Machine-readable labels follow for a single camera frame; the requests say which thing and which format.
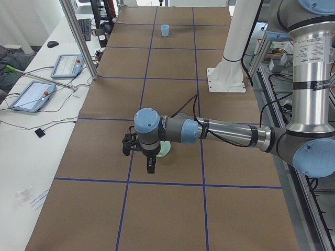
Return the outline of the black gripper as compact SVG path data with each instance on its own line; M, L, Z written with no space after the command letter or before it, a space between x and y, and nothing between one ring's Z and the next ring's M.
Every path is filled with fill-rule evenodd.
M160 142L155 142L153 144L144 144L140 142L140 146L142 148L142 153L147 156L147 173L154 174L156 156L160 152Z

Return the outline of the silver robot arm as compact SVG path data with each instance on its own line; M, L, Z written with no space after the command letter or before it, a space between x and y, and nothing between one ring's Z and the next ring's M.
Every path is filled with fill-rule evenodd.
M333 32L334 1L270 2L266 34L272 41L293 42L293 111L286 127L240 125L181 113L168 117L143 108L134 117L135 133L123 139L123 153L142 152L152 174L163 141L221 140L276 155L310 177L332 175L334 128L328 110Z

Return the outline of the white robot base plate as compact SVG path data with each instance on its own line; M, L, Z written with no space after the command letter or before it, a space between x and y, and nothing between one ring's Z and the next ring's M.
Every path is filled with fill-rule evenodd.
M245 93L243 71L237 69L207 68L208 89L213 93Z

